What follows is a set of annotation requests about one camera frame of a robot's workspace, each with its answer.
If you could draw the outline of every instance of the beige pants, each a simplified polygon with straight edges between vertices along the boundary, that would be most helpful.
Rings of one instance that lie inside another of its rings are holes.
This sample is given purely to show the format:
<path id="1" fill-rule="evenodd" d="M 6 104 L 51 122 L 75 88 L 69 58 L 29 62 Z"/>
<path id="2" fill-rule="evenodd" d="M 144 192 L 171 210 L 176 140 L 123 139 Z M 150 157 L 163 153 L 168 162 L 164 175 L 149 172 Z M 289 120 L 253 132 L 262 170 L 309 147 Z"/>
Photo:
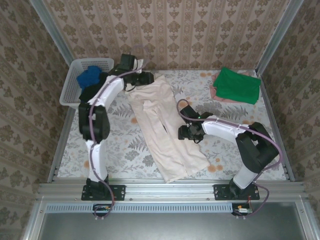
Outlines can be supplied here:
<path id="1" fill-rule="evenodd" d="M 178 139 L 178 128 L 185 122 L 177 112 L 176 100 L 165 76 L 126 95 L 166 183 L 191 176 L 210 165 L 198 145 L 188 139 Z"/>

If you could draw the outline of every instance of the floral sheet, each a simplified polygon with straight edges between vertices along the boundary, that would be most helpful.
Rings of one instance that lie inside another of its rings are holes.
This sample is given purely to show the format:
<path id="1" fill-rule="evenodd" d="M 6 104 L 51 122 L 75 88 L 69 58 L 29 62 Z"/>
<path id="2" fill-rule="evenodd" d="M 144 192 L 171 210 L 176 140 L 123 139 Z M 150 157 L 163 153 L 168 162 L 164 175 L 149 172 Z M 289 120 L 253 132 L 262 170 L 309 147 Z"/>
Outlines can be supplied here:
<path id="1" fill-rule="evenodd" d="M 209 70 L 164 70 L 164 74 L 172 86 L 176 101 L 187 99 L 200 114 L 210 112 L 214 115 L 239 124 L 262 123 L 273 137 L 265 103 L 260 92 L 255 105 L 248 103 L 223 103 L 211 99 L 209 86 L 211 75 L 218 71 Z M 152 156 L 146 145 L 144 136 L 123 92 L 112 102 L 107 111 L 110 121 L 110 135 L 106 140 L 106 167 L 111 178 L 126 179 L 161 179 Z M 201 180 L 229 180 L 241 168 L 242 160 L 238 147 L 216 136 L 205 135 L 199 143 L 211 165 L 189 177 Z M 79 133 L 78 111 L 75 112 L 71 130 L 65 146 L 63 158 L 59 166 L 58 177 L 88 177 L 88 151 L 82 135 Z M 285 180 L 284 169 L 277 168 L 264 172 L 261 180 Z"/>

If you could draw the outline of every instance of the wallpaper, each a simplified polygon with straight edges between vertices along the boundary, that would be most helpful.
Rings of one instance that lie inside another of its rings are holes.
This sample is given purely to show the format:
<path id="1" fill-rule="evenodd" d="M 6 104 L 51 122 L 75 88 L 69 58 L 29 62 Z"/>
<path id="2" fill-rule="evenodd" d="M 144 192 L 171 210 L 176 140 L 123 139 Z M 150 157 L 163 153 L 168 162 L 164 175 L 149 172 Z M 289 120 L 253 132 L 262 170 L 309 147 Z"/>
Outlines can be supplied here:
<path id="1" fill-rule="evenodd" d="M 118 62 L 140 44 L 149 69 L 170 70 L 254 69 L 289 0 L 44 2 L 75 59 Z"/>
<path id="2" fill-rule="evenodd" d="M 262 75 L 297 180 L 320 219 L 320 1 L 305 0 Z"/>
<path id="3" fill-rule="evenodd" d="M 28 1 L 0 1 L 0 239 L 19 239 L 46 182 L 68 66 Z"/>

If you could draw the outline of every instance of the vent grille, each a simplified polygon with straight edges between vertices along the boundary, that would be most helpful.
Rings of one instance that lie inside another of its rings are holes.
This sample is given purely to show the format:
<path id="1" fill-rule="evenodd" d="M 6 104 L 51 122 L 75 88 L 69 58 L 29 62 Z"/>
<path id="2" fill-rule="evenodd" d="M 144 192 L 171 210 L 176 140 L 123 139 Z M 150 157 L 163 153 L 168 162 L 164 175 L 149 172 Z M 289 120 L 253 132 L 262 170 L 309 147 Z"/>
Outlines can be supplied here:
<path id="1" fill-rule="evenodd" d="M 92 213 L 93 205 L 93 203 L 49 203 L 45 212 Z M 232 203 L 117 203 L 112 210 L 113 213 L 231 213 L 232 211 Z"/>

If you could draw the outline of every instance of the gray floor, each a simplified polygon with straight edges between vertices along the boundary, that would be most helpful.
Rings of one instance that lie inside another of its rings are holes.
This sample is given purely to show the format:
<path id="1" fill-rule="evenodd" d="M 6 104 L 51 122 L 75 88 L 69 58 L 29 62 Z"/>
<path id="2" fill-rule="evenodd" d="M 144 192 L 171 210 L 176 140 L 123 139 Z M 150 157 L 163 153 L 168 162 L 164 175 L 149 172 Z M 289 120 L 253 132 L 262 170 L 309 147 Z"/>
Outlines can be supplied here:
<path id="1" fill-rule="evenodd" d="M 268 203 L 245 220 L 230 213 L 46 214 L 40 240 L 304 240 L 297 209 Z"/>

